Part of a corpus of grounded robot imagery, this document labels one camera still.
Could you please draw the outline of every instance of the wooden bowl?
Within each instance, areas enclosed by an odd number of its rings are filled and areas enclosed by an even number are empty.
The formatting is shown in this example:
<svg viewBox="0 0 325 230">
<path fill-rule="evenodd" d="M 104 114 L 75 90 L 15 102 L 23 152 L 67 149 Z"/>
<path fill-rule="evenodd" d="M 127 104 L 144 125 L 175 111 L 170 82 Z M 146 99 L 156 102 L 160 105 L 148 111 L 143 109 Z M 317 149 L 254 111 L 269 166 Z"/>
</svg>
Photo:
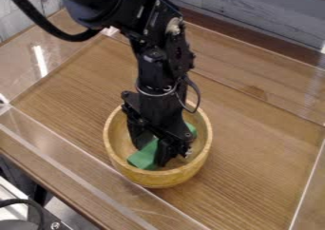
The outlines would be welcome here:
<svg viewBox="0 0 325 230">
<path fill-rule="evenodd" d="M 127 159 L 136 152 L 128 130 L 127 116 L 119 107 L 111 114 L 104 128 L 104 143 L 115 169 L 136 184 L 147 188 L 167 188 L 186 182 L 199 171 L 208 157 L 212 128 L 208 117 L 199 108 L 195 114 L 184 112 L 187 123 L 196 127 L 198 137 L 191 145 L 192 154 L 172 159 L 164 168 L 146 171 L 128 165 Z"/>
</svg>

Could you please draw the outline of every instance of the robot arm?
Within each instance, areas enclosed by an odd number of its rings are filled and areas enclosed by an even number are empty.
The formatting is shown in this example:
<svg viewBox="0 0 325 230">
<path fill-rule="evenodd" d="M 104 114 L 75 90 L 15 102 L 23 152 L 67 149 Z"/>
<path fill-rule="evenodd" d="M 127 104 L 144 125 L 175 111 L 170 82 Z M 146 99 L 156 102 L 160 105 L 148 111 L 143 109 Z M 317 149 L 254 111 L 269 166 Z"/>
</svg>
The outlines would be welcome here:
<svg viewBox="0 0 325 230">
<path fill-rule="evenodd" d="M 195 132 L 183 120 L 187 87 L 194 88 L 198 98 L 199 90 L 187 77 L 194 68 L 194 54 L 178 7 L 168 0 L 63 0 L 73 20 L 88 28 L 85 33 L 69 35 L 36 14 L 27 0 L 13 2 L 40 27 L 64 40 L 87 40 L 110 26 L 120 29 L 138 58 L 138 92 L 122 93 L 134 145 L 142 150 L 154 138 L 159 140 L 156 166 L 164 166 L 178 155 L 186 157 L 195 139 Z"/>
</svg>

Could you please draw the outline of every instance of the yellow bowl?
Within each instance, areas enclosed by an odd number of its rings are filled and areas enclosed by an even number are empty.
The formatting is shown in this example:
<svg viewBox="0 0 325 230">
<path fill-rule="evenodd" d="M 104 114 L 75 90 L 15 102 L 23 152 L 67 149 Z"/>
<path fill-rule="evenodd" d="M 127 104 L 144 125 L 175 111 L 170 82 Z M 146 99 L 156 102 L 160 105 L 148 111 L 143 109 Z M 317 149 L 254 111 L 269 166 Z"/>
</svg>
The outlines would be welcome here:
<svg viewBox="0 0 325 230">
<path fill-rule="evenodd" d="M 186 182 L 203 166 L 212 143 L 212 127 L 208 117 L 199 108 L 195 114 L 184 112 L 184 120 L 196 128 L 198 137 L 191 145 L 191 155 L 176 157 L 164 168 L 146 171 L 128 165 L 127 159 L 136 152 L 132 145 L 127 116 L 119 107 L 111 114 L 104 128 L 104 143 L 115 169 L 136 184 L 147 188 L 167 188 Z"/>
</svg>

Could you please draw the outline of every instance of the bowl rim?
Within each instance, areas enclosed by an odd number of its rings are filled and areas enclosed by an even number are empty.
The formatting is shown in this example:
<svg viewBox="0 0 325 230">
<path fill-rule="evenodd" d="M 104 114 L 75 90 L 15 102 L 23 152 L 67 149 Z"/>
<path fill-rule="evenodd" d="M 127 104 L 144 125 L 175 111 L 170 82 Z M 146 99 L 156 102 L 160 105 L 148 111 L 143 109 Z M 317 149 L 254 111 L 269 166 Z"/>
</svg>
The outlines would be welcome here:
<svg viewBox="0 0 325 230">
<path fill-rule="evenodd" d="M 191 101 L 187 101 L 187 104 L 191 107 L 194 107 L 194 103 Z M 186 165 L 182 165 L 180 167 L 176 167 L 176 168 L 172 168 L 172 169 L 168 169 L 164 171 L 148 171 L 148 170 L 135 168 L 134 166 L 128 165 L 127 162 L 120 159 L 120 157 L 116 156 L 116 153 L 112 150 L 112 144 L 110 142 L 108 130 L 110 130 L 110 125 L 112 123 L 112 119 L 119 112 L 122 112 L 122 105 L 114 110 L 114 112 L 111 113 L 111 115 L 108 117 L 108 120 L 106 121 L 103 137 L 104 137 L 104 145 L 106 145 L 106 149 L 108 151 L 110 158 L 112 158 L 114 162 L 116 162 L 120 166 L 123 166 L 124 169 L 127 169 L 135 173 L 139 173 L 142 175 L 147 175 L 147 176 L 164 176 L 164 175 L 179 174 L 180 172 L 184 172 L 184 171 L 190 171 L 191 168 L 206 159 L 206 156 L 211 150 L 211 145 L 212 145 L 212 126 L 211 126 L 208 116 L 200 107 L 198 108 L 196 112 L 199 113 L 199 115 L 204 121 L 206 128 L 207 128 L 207 140 L 204 143 L 204 147 L 203 147 L 200 153 L 198 154 L 198 156 L 195 157 L 195 159 L 190 163 L 187 163 Z"/>
</svg>

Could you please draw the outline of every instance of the green object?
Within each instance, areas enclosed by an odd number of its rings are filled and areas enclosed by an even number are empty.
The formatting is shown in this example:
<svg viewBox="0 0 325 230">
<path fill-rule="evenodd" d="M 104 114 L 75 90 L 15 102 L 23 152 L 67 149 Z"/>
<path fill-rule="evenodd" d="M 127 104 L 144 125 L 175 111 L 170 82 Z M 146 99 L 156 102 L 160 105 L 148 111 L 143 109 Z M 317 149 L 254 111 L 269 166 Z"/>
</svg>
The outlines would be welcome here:
<svg viewBox="0 0 325 230">
<path fill-rule="evenodd" d="M 194 135 L 194 138 L 196 138 L 196 128 L 187 123 L 187 128 Z M 158 139 L 155 138 L 143 148 L 139 150 L 132 156 L 130 156 L 127 162 L 134 167 L 142 169 L 154 171 L 158 169 L 158 166 L 155 165 L 155 155 L 158 151 Z"/>
</svg>

